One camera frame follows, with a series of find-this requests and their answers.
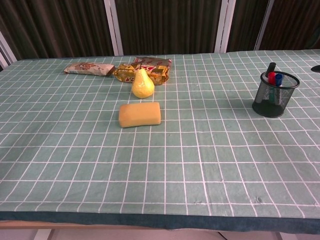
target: floor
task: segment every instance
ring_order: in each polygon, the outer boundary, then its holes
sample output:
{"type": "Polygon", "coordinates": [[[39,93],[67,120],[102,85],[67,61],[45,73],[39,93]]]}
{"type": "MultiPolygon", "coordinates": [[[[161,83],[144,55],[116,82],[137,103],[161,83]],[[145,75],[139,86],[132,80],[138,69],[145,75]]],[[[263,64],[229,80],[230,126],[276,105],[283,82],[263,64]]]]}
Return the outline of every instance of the floor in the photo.
{"type": "MultiPolygon", "coordinates": [[[[0,230],[0,240],[46,240],[37,235],[37,230],[0,230]]],[[[228,240],[281,240],[274,232],[222,232],[228,240]]],[[[211,230],[104,230],[104,229],[57,229],[51,232],[49,240],[224,240],[211,230]]],[[[286,240],[320,240],[320,235],[289,234],[286,240]]]]}

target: snack wrapper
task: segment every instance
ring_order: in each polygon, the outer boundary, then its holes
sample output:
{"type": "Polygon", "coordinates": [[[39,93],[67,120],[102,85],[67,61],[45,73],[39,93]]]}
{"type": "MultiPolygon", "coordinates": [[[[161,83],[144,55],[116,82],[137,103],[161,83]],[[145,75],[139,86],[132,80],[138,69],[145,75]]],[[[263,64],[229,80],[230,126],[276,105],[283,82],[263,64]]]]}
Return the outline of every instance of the snack wrapper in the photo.
{"type": "Polygon", "coordinates": [[[76,62],[64,69],[66,74],[87,74],[96,76],[109,76],[115,70],[115,66],[106,63],[76,62]]]}
{"type": "Polygon", "coordinates": [[[154,85],[161,85],[169,78],[171,64],[171,59],[136,57],[132,63],[119,65],[113,75],[121,82],[132,83],[137,70],[145,69],[154,85]]]}

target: sponge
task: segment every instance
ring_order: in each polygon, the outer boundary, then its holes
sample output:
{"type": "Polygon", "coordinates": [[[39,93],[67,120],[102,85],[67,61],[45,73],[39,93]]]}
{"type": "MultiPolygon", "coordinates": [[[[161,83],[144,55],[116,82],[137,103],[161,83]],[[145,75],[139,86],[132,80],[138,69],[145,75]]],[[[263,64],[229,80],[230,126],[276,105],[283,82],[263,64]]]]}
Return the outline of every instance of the sponge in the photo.
{"type": "Polygon", "coordinates": [[[122,128],[161,123],[160,105],[158,102],[131,103],[120,106],[119,123],[122,128]]]}

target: table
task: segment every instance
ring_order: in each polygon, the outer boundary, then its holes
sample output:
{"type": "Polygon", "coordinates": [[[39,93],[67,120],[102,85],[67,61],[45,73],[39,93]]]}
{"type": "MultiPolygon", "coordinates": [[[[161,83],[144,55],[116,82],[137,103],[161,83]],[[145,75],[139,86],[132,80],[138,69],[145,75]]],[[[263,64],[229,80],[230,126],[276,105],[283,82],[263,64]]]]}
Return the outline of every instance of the table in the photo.
{"type": "Polygon", "coordinates": [[[320,50],[162,55],[147,99],[74,62],[0,72],[0,220],[320,233],[320,50]],[[285,113],[252,110],[269,62],[297,76],[285,113]],[[120,128],[122,104],[157,101],[162,123],[120,128]]]}

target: mesh cup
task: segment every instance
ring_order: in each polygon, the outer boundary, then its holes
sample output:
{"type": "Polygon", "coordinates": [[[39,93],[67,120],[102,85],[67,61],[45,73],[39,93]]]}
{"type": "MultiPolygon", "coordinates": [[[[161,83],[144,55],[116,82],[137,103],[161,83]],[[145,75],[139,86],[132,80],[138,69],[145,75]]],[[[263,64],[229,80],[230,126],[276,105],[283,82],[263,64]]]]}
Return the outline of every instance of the mesh cup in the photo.
{"type": "Polygon", "coordinates": [[[282,85],[274,86],[264,78],[265,72],[260,75],[260,85],[252,104],[253,110],[267,118],[277,118],[284,114],[286,106],[295,88],[300,81],[293,75],[282,71],[274,71],[282,74],[282,85]]]}

